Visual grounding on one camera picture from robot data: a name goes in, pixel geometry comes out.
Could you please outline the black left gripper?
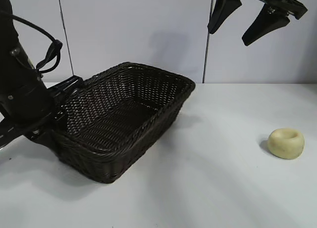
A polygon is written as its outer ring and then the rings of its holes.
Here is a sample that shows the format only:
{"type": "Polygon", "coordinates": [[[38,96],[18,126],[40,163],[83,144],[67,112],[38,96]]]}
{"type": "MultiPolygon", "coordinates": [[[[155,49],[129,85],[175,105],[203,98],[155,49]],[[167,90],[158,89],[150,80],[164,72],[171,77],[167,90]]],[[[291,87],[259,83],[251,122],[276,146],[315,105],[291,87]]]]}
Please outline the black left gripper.
{"type": "Polygon", "coordinates": [[[47,88],[42,81],[28,83],[9,94],[0,96],[0,146],[20,136],[60,152],[52,131],[67,129],[66,100],[83,88],[83,79],[72,76],[47,88]]]}

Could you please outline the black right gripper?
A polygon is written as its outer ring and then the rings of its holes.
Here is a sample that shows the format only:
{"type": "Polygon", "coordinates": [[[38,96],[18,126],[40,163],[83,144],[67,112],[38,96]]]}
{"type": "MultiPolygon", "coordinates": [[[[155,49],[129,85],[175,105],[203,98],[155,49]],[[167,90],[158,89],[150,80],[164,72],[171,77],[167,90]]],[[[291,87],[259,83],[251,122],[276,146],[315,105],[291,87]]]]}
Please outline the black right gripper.
{"type": "MultiPolygon", "coordinates": [[[[242,36],[245,46],[257,41],[264,35],[283,28],[290,23],[288,14],[300,19],[308,9],[298,0],[259,0],[268,7],[263,7],[254,22],[242,36]]],[[[208,32],[214,34],[223,22],[242,5],[240,0],[216,0],[209,19],[208,32]]]]}

